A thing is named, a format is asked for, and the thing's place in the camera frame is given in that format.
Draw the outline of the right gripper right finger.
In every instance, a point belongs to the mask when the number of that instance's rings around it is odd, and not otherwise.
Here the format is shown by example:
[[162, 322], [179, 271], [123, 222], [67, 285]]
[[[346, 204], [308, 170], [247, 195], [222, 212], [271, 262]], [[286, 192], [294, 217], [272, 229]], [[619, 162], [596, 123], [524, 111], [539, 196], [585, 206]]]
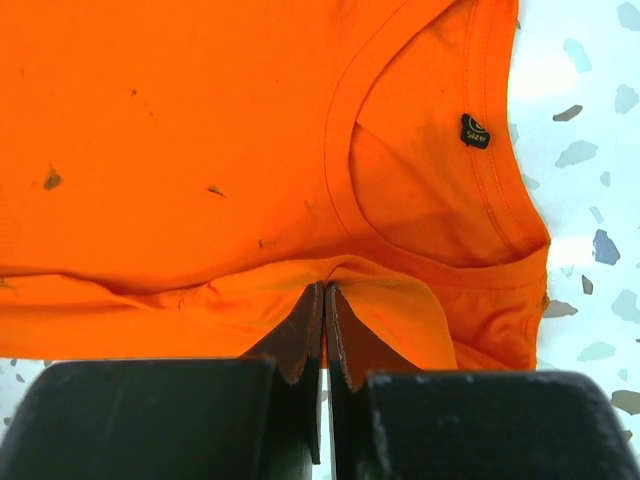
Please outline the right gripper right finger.
[[566, 371], [425, 371], [325, 294], [338, 479], [635, 479], [605, 394]]

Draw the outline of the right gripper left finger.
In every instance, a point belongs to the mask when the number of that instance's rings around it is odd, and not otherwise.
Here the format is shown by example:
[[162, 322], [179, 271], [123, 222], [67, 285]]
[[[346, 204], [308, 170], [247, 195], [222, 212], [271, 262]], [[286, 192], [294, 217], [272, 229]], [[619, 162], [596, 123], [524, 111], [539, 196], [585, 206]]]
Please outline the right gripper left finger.
[[308, 479], [320, 461], [323, 287], [236, 359], [66, 362], [28, 390], [5, 479]]

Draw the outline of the orange t-shirt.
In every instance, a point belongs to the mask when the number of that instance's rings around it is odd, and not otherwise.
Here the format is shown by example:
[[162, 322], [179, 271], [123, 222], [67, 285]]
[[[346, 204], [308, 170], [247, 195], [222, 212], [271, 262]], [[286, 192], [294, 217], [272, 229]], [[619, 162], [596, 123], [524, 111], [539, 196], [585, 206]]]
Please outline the orange t-shirt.
[[5, 1], [1, 354], [232, 357], [335, 283], [423, 369], [528, 370], [549, 234], [515, 1]]

